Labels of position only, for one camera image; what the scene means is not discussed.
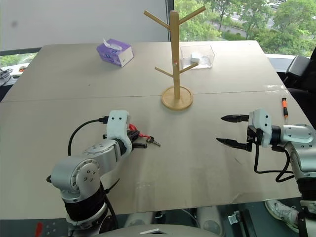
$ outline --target screwdriver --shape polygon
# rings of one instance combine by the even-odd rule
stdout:
[[[283,106],[283,115],[284,115],[284,118],[285,118],[285,124],[287,124],[288,112],[287,112],[287,101],[286,101],[286,98],[282,98],[282,106]]]

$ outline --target wall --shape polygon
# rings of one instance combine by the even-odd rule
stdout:
[[[58,43],[168,41],[165,0],[1,0],[1,50]]]

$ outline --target black cable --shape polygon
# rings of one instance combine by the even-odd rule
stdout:
[[[108,194],[112,188],[119,182],[120,179],[118,179],[112,186],[110,186],[108,189],[105,190],[105,193]]]
[[[98,119],[94,119],[94,120],[90,120],[88,122],[85,122],[83,124],[81,124],[70,136],[70,139],[69,139],[69,143],[68,143],[68,156],[71,156],[71,144],[73,142],[73,139],[74,139],[74,136],[75,134],[84,126],[86,126],[87,124],[89,123],[93,123],[93,122],[99,122]]]
[[[113,207],[110,203],[110,200],[108,199],[107,195],[104,194],[104,199],[105,199],[105,203],[107,204],[109,210],[110,210],[110,213],[113,217],[113,221],[114,221],[114,230],[118,229],[119,228],[119,223],[118,223],[118,219],[117,219],[117,216],[115,215],[115,212],[113,210]]]
[[[264,170],[264,171],[258,171],[258,161],[259,161],[259,143],[256,144],[256,156],[255,156],[255,165],[253,167],[253,170],[257,173],[257,174],[266,174],[266,173],[281,173],[284,171],[283,170]],[[292,171],[286,171],[287,168],[285,169],[284,173],[288,173],[288,174],[293,174]]]
[[[93,123],[93,122],[102,122],[103,124],[107,124],[108,119],[109,119],[109,116],[104,116],[103,118],[90,120],[88,122],[81,124],[70,136],[69,143],[68,143],[68,156],[71,156],[71,144],[73,142],[74,136],[82,127],[86,126],[89,123]]]
[[[285,174],[285,172],[286,172],[288,166],[290,165],[290,155],[289,155],[289,153],[287,152],[287,150],[284,150],[284,152],[285,152],[285,154],[286,154],[286,164],[285,164],[285,166],[284,166],[282,172],[280,172],[280,174],[278,174],[277,177],[276,177],[276,181],[277,181],[278,183],[281,183],[281,182],[284,182],[284,181],[289,180],[289,179],[291,179],[291,178],[294,178],[294,175],[290,175],[290,176],[288,176],[288,177],[286,177],[286,178],[284,178],[284,179],[280,179],[280,178],[283,176],[283,174]]]
[[[69,237],[73,237],[74,232],[75,232],[75,229],[71,230]]]

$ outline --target wooden mug tree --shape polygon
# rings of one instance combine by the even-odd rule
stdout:
[[[173,86],[167,88],[162,93],[161,97],[163,104],[172,110],[184,110],[192,104],[193,93],[190,89],[180,86],[180,74],[198,65],[198,63],[194,63],[180,70],[179,26],[204,10],[205,6],[195,10],[186,17],[183,17],[181,20],[179,20],[179,14],[176,11],[170,11],[170,25],[164,23],[150,12],[146,10],[144,11],[146,16],[170,30],[173,74],[167,73],[157,67],[155,67],[155,69],[173,78]]]

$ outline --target window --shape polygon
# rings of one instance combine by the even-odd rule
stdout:
[[[203,5],[181,41],[257,40],[265,53],[304,56],[316,47],[316,0],[174,0],[180,18]]]
[[[13,54],[0,57],[0,66],[7,67],[22,63],[30,63],[37,53]]]

